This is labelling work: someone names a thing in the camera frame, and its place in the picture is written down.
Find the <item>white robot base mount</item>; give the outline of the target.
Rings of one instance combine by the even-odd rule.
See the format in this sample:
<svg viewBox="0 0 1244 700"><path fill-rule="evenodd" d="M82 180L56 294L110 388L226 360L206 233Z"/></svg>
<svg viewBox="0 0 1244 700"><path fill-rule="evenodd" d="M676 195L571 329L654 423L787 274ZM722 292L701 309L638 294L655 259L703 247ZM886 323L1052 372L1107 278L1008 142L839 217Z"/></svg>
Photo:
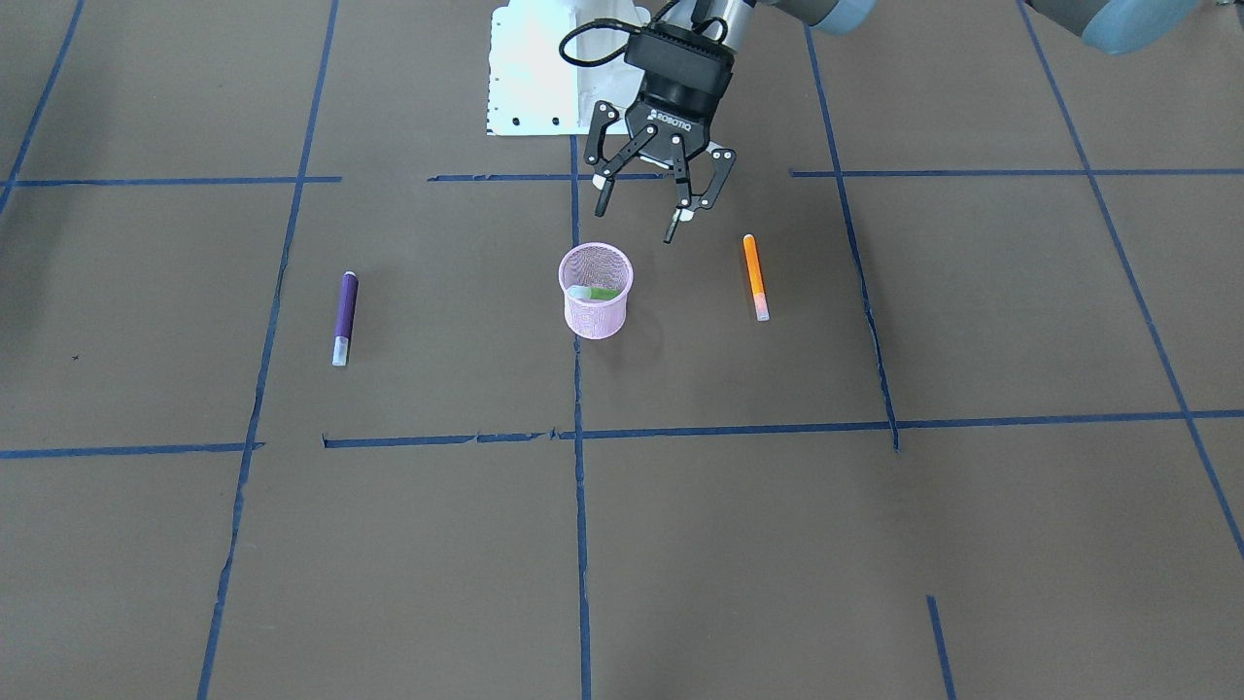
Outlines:
<svg viewBox="0 0 1244 700"><path fill-rule="evenodd" d="M592 30L561 40L597 17L627 25L649 22L651 12L632 1L509 1L489 22L486 133L501 137L587 134L593 106L605 99L627 108L639 91L641 70L613 58L586 68L565 62L600 58L624 46L627 37Z"/></svg>

